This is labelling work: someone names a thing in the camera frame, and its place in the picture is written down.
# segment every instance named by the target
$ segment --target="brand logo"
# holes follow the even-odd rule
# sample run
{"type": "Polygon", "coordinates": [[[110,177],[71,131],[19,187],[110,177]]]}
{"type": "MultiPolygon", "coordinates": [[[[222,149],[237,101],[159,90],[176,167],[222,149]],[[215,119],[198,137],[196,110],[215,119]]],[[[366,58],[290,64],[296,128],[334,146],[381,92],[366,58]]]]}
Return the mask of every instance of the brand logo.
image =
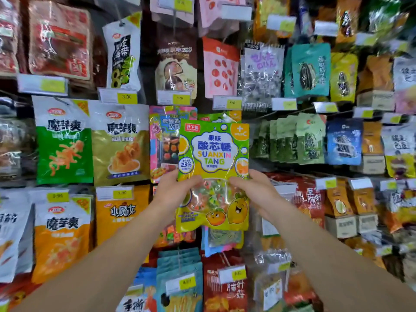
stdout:
{"type": "Polygon", "coordinates": [[[109,111],[106,114],[107,117],[113,118],[113,119],[119,119],[122,117],[122,115],[120,113],[117,113],[116,111],[109,111]]]}
{"type": "Polygon", "coordinates": [[[201,130],[201,126],[200,125],[195,125],[193,123],[187,123],[187,124],[185,124],[185,131],[200,132],[200,130],[201,130]]]}
{"type": "Polygon", "coordinates": [[[66,112],[63,109],[60,108],[50,108],[48,109],[48,113],[51,115],[65,115],[66,112]]]}
{"type": "Polygon", "coordinates": [[[64,207],[55,206],[48,209],[48,212],[52,212],[53,214],[62,213],[65,211],[64,207]]]}

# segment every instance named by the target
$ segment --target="white snack bag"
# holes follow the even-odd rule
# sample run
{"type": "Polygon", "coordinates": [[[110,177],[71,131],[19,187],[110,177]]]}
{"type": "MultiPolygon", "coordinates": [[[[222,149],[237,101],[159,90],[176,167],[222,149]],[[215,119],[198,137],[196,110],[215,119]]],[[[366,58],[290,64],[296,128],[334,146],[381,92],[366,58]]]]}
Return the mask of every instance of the white snack bag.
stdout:
{"type": "Polygon", "coordinates": [[[19,242],[19,258],[16,267],[16,275],[30,273],[33,268],[33,226],[34,226],[34,206],[31,205],[28,221],[23,231],[23,236],[19,242]]]}
{"type": "Polygon", "coordinates": [[[141,11],[103,27],[108,50],[107,88],[141,89],[140,60],[141,11]]]}
{"type": "Polygon", "coordinates": [[[0,190],[0,199],[0,283],[11,283],[31,204],[25,189],[0,190]]]}

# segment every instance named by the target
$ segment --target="cartoon character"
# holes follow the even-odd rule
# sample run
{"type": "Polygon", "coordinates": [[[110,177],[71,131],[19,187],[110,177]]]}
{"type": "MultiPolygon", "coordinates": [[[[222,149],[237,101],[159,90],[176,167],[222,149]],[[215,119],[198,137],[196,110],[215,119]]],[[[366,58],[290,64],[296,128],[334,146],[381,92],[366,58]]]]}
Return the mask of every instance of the cartoon character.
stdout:
{"type": "Polygon", "coordinates": [[[213,225],[213,226],[222,225],[224,221],[226,220],[226,214],[222,211],[222,209],[214,210],[207,214],[207,220],[210,225],[213,225]]]}
{"type": "Polygon", "coordinates": [[[228,223],[243,223],[248,213],[247,197],[236,193],[236,198],[231,202],[227,210],[228,223]]]}

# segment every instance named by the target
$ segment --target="green snack bag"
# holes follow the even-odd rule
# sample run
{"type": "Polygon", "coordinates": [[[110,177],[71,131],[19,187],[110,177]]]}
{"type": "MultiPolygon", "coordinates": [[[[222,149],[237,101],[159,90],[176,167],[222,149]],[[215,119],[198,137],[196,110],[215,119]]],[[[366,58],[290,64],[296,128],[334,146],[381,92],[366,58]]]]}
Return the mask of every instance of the green snack bag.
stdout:
{"type": "Polygon", "coordinates": [[[284,156],[284,148],[286,146],[286,137],[284,129],[286,125],[286,118],[279,118],[276,123],[276,137],[278,139],[278,162],[286,162],[284,156]]]}
{"type": "Polygon", "coordinates": [[[268,158],[270,153],[269,122],[263,120],[260,125],[259,140],[257,147],[257,158],[268,158]]]}
{"type": "Polygon", "coordinates": [[[296,134],[299,164],[319,164],[324,160],[325,115],[299,113],[296,134]]]}
{"type": "Polygon", "coordinates": [[[198,114],[198,120],[211,123],[241,123],[241,111],[229,110],[215,114],[198,114]]]}
{"type": "Polygon", "coordinates": [[[278,121],[277,120],[270,120],[270,161],[278,162],[279,157],[279,143],[278,143],[278,135],[277,135],[277,128],[278,128],[278,121]]]}
{"type": "Polygon", "coordinates": [[[37,183],[92,183],[88,102],[36,95],[32,101],[39,144],[37,183]]]}
{"type": "Polygon", "coordinates": [[[293,89],[292,47],[288,48],[286,58],[284,59],[284,97],[295,97],[293,89]]]}
{"type": "Polygon", "coordinates": [[[284,159],[287,163],[297,161],[296,120],[297,116],[290,115],[286,118],[286,125],[282,126],[285,129],[284,159]]]}

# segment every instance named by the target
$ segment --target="blue snack bag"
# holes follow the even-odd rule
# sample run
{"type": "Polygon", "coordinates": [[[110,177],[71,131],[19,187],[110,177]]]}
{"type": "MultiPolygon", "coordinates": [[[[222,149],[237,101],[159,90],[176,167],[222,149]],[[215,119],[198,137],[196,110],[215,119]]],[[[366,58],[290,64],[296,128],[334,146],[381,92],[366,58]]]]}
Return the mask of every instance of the blue snack bag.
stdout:
{"type": "Polygon", "coordinates": [[[361,119],[337,119],[327,124],[327,163],[360,165],[363,122],[361,119]]]}
{"type": "Polygon", "coordinates": [[[158,312],[202,312],[202,262],[158,274],[156,281],[158,312]],[[187,286],[183,290],[179,288],[181,280],[187,281],[187,286]]]}
{"type": "Polygon", "coordinates": [[[330,44],[304,44],[292,47],[293,88],[296,97],[327,96],[330,93],[330,44]]]}

